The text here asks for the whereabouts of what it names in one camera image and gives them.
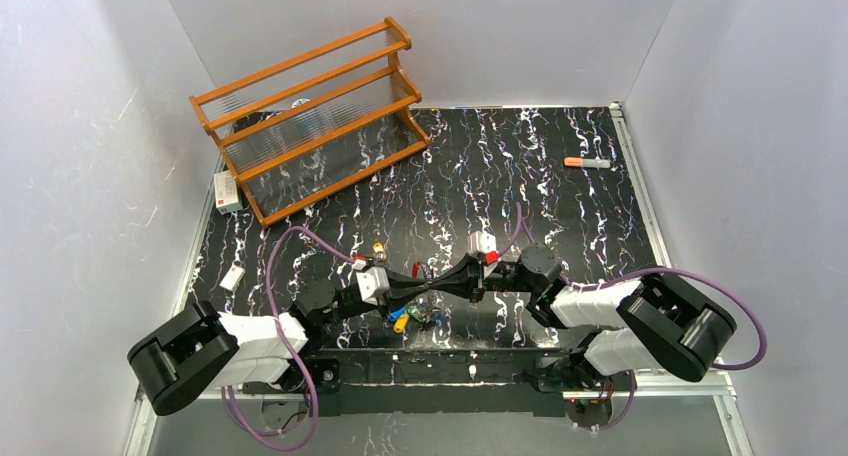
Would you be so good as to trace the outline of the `bunch of coloured keys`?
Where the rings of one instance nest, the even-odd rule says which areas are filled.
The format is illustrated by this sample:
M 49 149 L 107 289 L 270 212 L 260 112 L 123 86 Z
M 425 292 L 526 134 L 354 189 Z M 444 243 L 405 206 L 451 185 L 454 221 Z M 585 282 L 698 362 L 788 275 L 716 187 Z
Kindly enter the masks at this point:
M 442 305 L 434 291 L 427 291 L 417 296 L 402 309 L 391 312 L 388 320 L 392 323 L 392 330 L 396 334 L 406 331 L 410 322 L 416 322 L 422 327 L 433 327 L 439 325 L 442 320 Z

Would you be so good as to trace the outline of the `yellow tagged key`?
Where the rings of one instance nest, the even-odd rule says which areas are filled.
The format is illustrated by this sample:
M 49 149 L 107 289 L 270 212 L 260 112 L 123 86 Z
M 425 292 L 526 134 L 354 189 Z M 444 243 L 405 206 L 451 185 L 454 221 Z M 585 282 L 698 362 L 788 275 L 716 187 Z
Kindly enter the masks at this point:
M 372 251 L 373 257 L 376 261 L 385 261 L 387 259 L 387 251 L 382 243 L 374 243 L 372 246 Z

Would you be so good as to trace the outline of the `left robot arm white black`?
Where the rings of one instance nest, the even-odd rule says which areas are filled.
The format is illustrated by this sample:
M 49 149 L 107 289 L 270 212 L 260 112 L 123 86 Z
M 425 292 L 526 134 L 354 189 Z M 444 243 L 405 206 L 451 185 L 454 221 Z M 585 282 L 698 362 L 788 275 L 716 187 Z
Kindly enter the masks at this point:
M 127 361 L 154 412 L 167 416 L 207 390 L 277 384 L 295 358 L 322 347 L 332 326 L 371 311 L 388 315 L 430 286 L 427 279 L 371 268 L 356 272 L 347 287 L 294 300 L 277 316 L 232 315 L 201 300 L 135 343 Z

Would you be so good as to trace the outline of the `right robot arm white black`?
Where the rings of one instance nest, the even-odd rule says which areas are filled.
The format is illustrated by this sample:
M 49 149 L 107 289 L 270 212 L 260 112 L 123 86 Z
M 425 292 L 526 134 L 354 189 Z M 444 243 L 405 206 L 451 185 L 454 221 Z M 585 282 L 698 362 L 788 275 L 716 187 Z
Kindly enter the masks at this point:
M 574 287 L 561 272 L 554 253 L 536 244 L 515 261 L 468 254 L 429 287 L 470 302 L 488 292 L 527 293 L 526 309 L 540 325 L 590 328 L 571 354 L 536 372 L 572 387 L 638 370 L 699 382 L 737 329 L 727 310 L 669 268 L 593 288 Z

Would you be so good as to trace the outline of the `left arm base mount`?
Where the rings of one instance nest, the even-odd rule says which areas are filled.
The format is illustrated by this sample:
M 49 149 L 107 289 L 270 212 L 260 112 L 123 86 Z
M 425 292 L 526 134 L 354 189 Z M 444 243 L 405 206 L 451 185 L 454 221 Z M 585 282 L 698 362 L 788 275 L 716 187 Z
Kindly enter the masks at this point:
M 341 361 L 339 359 L 309 357 L 304 359 L 304 364 L 312 378 L 317 394 L 334 394 L 341 389 Z M 241 389 L 242 393 L 251 395 L 294 394 L 307 391 L 307 382 L 295 364 L 275 382 L 244 383 Z

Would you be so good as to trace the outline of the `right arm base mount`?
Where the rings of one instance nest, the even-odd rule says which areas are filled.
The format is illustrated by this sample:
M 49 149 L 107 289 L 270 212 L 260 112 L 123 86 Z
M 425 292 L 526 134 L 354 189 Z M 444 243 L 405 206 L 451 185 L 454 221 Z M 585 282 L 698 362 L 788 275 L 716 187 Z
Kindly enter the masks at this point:
M 632 371 L 603 375 L 582 354 L 539 358 L 534 367 L 514 375 L 513 381 L 544 394 L 576 392 L 577 396 L 565 396 L 566 417 L 573 427 L 593 433 L 624 419 L 637 388 Z

